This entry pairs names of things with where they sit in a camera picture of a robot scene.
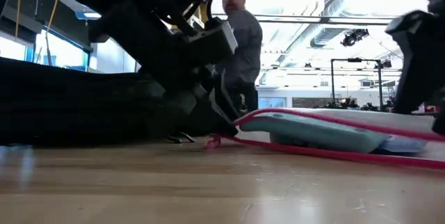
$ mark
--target light blue object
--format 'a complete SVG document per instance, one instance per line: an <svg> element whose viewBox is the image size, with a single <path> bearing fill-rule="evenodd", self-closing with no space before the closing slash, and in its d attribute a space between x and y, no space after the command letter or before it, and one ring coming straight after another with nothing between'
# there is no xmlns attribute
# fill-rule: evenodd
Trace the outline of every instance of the light blue object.
<svg viewBox="0 0 445 224"><path fill-rule="evenodd" d="M393 153L416 154L425 149L425 140L407 138L402 136L391 136L378 147L378 150L384 150Z"/></svg>
<svg viewBox="0 0 445 224"><path fill-rule="evenodd" d="M359 153L370 153L391 137L290 113L260 113L240 129L269 132L271 140L280 144Z"/></svg>
<svg viewBox="0 0 445 224"><path fill-rule="evenodd" d="M90 12L76 12L77 19L84 19L84 20L96 20L100 19L101 15L98 13L90 13Z"/></svg>
<svg viewBox="0 0 445 224"><path fill-rule="evenodd" d="M282 108L286 106L286 98L260 97L258 98L258 108Z"/></svg>

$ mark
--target black mechanical part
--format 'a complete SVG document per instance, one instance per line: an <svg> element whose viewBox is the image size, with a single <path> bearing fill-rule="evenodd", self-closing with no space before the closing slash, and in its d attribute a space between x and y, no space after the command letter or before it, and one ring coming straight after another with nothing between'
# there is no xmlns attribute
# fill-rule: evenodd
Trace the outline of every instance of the black mechanical part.
<svg viewBox="0 0 445 224"><path fill-rule="evenodd" d="M368 29L354 29L345 33L345 38L340 43L344 47L352 47L366 36L369 36Z"/></svg>
<svg viewBox="0 0 445 224"><path fill-rule="evenodd" d="M391 60L387 59L387 60L383 60L382 63L380 64L380 68L391 68L392 64L391 64Z"/></svg>
<svg viewBox="0 0 445 224"><path fill-rule="evenodd" d="M203 1L211 0L77 0L102 17L90 23L90 39L113 38L165 89L167 97L189 115L187 125L234 135L238 115L213 64L234 54L237 43L228 22L212 18L203 31L187 19ZM173 33L161 21L174 24ZM188 127L181 131L188 133Z"/></svg>
<svg viewBox="0 0 445 224"><path fill-rule="evenodd" d="M414 11L393 20L386 32L401 48L403 72L394 112L410 114L445 86L445 0L428 0L428 12ZM432 130L445 135L445 103Z"/></svg>

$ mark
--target yellow cable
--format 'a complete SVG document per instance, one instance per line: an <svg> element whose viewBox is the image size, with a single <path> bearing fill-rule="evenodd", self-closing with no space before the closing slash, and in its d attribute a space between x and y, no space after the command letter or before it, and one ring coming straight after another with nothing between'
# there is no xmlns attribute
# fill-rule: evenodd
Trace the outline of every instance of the yellow cable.
<svg viewBox="0 0 445 224"><path fill-rule="evenodd" d="M15 19L15 40L19 36L19 20L20 20L20 3L22 0L17 0L17 18Z"/></svg>
<svg viewBox="0 0 445 224"><path fill-rule="evenodd" d="M201 3L200 5L200 14L201 14L201 21L203 23L206 23L208 19L207 17L207 4L206 3Z"/></svg>
<svg viewBox="0 0 445 224"><path fill-rule="evenodd" d="M51 12L51 17L49 18L49 22L48 22L47 33L49 31L49 28L51 27L51 24L53 23L53 18L54 18L54 14L56 13L57 3L58 3L58 0L56 0L54 2L53 10Z"/></svg>

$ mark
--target pole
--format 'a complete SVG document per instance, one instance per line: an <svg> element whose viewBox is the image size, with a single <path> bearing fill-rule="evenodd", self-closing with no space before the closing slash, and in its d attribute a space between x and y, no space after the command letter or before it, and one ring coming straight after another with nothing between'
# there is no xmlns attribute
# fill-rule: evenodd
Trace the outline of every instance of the pole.
<svg viewBox="0 0 445 224"><path fill-rule="evenodd" d="M331 83L332 83L332 103L335 104L334 59L331 59Z"/></svg>
<svg viewBox="0 0 445 224"><path fill-rule="evenodd" d="M382 61L375 60L378 65L378 94L380 96L380 110L383 106L383 92L382 92Z"/></svg>

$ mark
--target window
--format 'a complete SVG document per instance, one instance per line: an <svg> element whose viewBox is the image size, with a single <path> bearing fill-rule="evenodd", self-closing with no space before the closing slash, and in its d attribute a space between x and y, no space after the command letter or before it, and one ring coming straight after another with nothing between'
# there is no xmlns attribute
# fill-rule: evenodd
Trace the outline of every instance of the window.
<svg viewBox="0 0 445 224"><path fill-rule="evenodd" d="M282 108L286 107L286 98L260 97L258 98L258 108Z"/></svg>
<svg viewBox="0 0 445 224"><path fill-rule="evenodd" d="M25 60L26 46L0 37L0 56L19 61Z"/></svg>
<svg viewBox="0 0 445 224"><path fill-rule="evenodd" d="M35 62L48 65L46 30L42 30L35 39ZM51 64L58 67L83 66L85 52L52 33L48 33L48 46Z"/></svg>

